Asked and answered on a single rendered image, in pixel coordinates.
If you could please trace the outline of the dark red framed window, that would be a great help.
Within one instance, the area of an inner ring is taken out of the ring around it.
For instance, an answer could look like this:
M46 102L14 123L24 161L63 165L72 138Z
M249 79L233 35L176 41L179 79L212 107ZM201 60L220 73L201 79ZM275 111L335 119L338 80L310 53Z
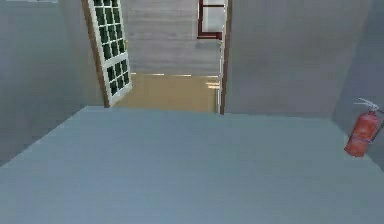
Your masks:
M222 39L225 23L225 0L197 0L197 38Z

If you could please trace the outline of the white glass-paned room door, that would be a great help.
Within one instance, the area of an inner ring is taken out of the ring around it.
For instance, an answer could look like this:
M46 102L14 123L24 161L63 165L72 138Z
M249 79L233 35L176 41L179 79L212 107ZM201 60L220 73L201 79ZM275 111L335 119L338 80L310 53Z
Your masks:
M121 0L87 0L87 3L101 63L107 105L113 106L132 89Z

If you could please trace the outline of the red fire extinguisher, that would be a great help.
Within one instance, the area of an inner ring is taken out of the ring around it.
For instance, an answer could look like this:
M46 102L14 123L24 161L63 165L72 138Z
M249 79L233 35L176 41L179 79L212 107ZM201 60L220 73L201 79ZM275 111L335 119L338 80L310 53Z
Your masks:
M384 115L384 110L364 98L358 98L356 105L365 105L368 111L358 116L344 150L353 157L363 157L384 128L384 118L378 116Z

